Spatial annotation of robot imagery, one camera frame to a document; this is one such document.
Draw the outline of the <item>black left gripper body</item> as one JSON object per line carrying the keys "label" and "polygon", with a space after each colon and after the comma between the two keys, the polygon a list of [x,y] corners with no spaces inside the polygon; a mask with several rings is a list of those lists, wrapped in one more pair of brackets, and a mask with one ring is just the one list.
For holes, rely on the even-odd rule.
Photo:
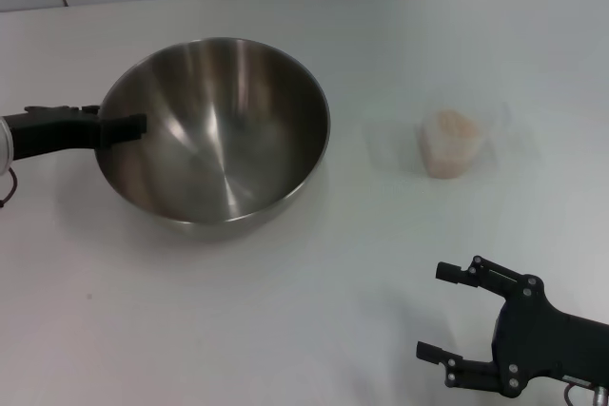
{"label": "black left gripper body", "polygon": [[78,106],[27,106],[1,117],[1,163],[88,148],[86,128],[92,121]]}

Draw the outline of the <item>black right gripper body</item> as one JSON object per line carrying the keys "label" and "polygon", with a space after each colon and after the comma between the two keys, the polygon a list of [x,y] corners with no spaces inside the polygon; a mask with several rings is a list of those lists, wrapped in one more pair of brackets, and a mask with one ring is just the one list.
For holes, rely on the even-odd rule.
{"label": "black right gripper body", "polygon": [[493,390],[516,397],[536,377],[589,390],[608,387],[608,326],[555,308],[541,280],[501,281],[505,298],[491,343]]}

